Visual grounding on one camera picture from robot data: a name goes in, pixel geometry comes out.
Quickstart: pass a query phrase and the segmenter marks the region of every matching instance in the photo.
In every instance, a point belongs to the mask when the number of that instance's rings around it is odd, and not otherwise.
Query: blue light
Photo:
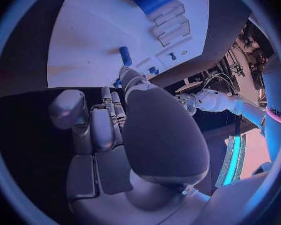
[[[224,186],[232,183],[232,180],[234,178],[238,166],[240,148],[241,148],[241,137],[237,136],[234,140],[232,159],[227,176],[223,184]]]

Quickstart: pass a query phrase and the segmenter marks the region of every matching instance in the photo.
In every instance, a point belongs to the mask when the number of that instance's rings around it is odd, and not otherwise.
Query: cyan led light
[[[226,176],[224,184],[223,184],[224,186],[231,184],[233,181],[233,178],[236,173],[237,166],[238,166],[240,148],[241,148],[241,137],[237,136],[234,140],[232,159],[231,159],[231,163],[230,163],[230,167],[229,167],[227,176]]]

